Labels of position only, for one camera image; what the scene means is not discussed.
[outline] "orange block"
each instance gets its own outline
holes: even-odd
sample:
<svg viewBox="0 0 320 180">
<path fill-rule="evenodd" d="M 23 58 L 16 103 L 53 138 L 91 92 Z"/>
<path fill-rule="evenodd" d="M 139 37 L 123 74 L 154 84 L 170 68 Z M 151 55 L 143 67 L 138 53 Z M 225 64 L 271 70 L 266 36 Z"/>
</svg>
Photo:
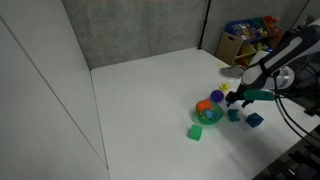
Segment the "orange block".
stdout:
<svg viewBox="0 0 320 180">
<path fill-rule="evenodd" d="M 196 105 L 196 109 L 199 111 L 199 112 L 202 112 L 203 110 L 205 109 L 212 109 L 212 105 L 210 103 L 210 99 L 207 98 L 203 101 L 199 101 Z"/>
</svg>

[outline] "metal rod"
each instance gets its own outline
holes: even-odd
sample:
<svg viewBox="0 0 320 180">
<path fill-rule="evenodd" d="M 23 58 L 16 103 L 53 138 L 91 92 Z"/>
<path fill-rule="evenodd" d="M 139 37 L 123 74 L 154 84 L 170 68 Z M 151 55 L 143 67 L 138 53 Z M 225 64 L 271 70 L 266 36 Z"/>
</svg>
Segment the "metal rod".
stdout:
<svg viewBox="0 0 320 180">
<path fill-rule="evenodd" d="M 303 8 L 302 8 L 302 10 L 300 11 L 299 15 L 297 16 L 296 20 L 294 21 L 294 23 L 293 23 L 292 26 L 290 27 L 290 29 L 289 29 L 290 31 L 292 30 L 292 28 L 294 27 L 294 25 L 295 25 L 295 24 L 297 23 L 297 21 L 299 20 L 302 12 L 303 12 L 304 9 L 307 7 L 307 5 L 309 4 L 309 2 L 310 2 L 310 0 L 308 0 L 308 1 L 306 2 L 306 4 L 303 6 Z"/>
<path fill-rule="evenodd" d="M 202 47 L 201 47 L 202 46 L 202 40 L 203 40 L 203 36 L 204 36 L 204 31 L 206 30 L 206 25 L 207 25 L 210 5 L 211 5 L 211 0 L 209 0 L 209 2 L 208 2 L 206 17 L 204 18 L 204 21 L 203 21 L 203 27 L 202 27 L 200 41 L 199 41 L 199 44 L 198 44 L 198 49 L 202 49 Z"/>
</svg>

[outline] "white wall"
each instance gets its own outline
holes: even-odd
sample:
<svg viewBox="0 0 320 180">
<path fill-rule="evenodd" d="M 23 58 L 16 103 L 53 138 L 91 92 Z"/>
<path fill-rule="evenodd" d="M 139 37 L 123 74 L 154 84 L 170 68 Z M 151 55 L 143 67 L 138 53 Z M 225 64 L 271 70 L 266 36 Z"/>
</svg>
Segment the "white wall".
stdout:
<svg viewBox="0 0 320 180">
<path fill-rule="evenodd" d="M 0 21 L 0 179 L 108 180 L 108 170 Z"/>
<path fill-rule="evenodd" d="M 0 15 L 106 163 L 90 72 L 62 2 L 0 0 Z"/>
</svg>

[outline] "toy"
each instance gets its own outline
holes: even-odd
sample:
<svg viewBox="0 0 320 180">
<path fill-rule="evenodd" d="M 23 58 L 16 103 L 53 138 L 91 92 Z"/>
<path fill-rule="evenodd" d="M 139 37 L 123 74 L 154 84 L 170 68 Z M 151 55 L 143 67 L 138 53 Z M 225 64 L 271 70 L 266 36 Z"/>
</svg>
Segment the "toy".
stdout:
<svg viewBox="0 0 320 180">
<path fill-rule="evenodd" d="M 207 98 L 203 101 L 199 101 L 196 105 L 196 110 L 199 112 L 203 112 L 205 109 L 212 109 L 212 105 L 210 103 L 209 98 Z"/>
<path fill-rule="evenodd" d="M 205 110 L 203 111 L 203 114 L 204 114 L 204 116 L 205 116 L 207 119 L 212 119 L 212 118 L 214 118 L 214 112 L 211 111 L 210 109 L 205 109 Z"/>
<path fill-rule="evenodd" d="M 192 124 L 188 137 L 190 139 L 199 141 L 201 138 L 201 134 L 202 134 L 202 127 Z"/>
<path fill-rule="evenodd" d="M 209 98 L 199 101 L 196 105 L 195 115 L 202 124 L 214 124 L 218 122 L 223 116 L 222 108 Z"/>
<path fill-rule="evenodd" d="M 228 82 L 221 83 L 221 86 L 219 86 L 220 91 L 226 92 L 231 88 L 230 84 Z"/>
<path fill-rule="evenodd" d="M 278 31 L 277 22 L 280 20 L 279 17 L 273 18 L 272 16 L 265 16 L 263 20 L 268 27 L 271 34 L 276 34 Z"/>
<path fill-rule="evenodd" d="M 228 115 L 229 115 L 229 120 L 231 122 L 236 122 L 240 121 L 240 118 L 238 117 L 238 109 L 229 109 L 228 110 Z"/>
<path fill-rule="evenodd" d="M 258 43 L 256 44 L 256 51 L 260 51 L 260 50 L 262 50 L 262 49 L 263 49 L 262 43 L 261 43 L 261 42 L 258 42 Z"/>
<path fill-rule="evenodd" d="M 263 37 L 267 37 L 268 35 L 269 35 L 268 31 L 263 31 L 263 32 L 262 32 L 262 36 L 263 36 Z"/>
<path fill-rule="evenodd" d="M 254 23 L 252 19 L 238 20 L 228 22 L 225 32 L 239 36 L 242 40 L 250 40 L 261 37 L 259 24 Z"/>
<path fill-rule="evenodd" d="M 223 100 L 223 98 L 224 98 L 224 94 L 220 90 L 215 90 L 210 95 L 211 101 L 216 102 L 216 103 L 221 102 Z"/>
<path fill-rule="evenodd" d="M 257 114 L 257 113 L 250 114 L 246 119 L 246 122 L 252 128 L 259 126 L 262 121 L 263 121 L 263 118 L 261 116 L 259 116 L 259 114 Z"/>
</svg>

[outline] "blue block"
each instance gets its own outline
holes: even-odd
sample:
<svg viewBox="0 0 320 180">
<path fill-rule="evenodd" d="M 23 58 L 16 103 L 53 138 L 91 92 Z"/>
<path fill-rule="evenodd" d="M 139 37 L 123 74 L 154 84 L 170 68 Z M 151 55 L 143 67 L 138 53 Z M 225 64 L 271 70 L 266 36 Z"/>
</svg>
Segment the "blue block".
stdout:
<svg viewBox="0 0 320 180">
<path fill-rule="evenodd" d="M 246 122 L 252 128 L 259 126 L 262 121 L 263 121 L 263 118 L 261 116 L 259 116 L 259 114 L 257 114 L 257 113 L 250 114 L 246 119 Z"/>
<path fill-rule="evenodd" d="M 211 111 L 210 109 L 205 109 L 205 110 L 203 111 L 203 114 L 204 114 L 204 116 L 205 116 L 206 118 L 208 118 L 208 119 L 214 118 L 214 112 Z"/>
<path fill-rule="evenodd" d="M 229 109 L 228 115 L 231 122 L 240 121 L 240 118 L 238 117 L 238 109 Z"/>
</svg>

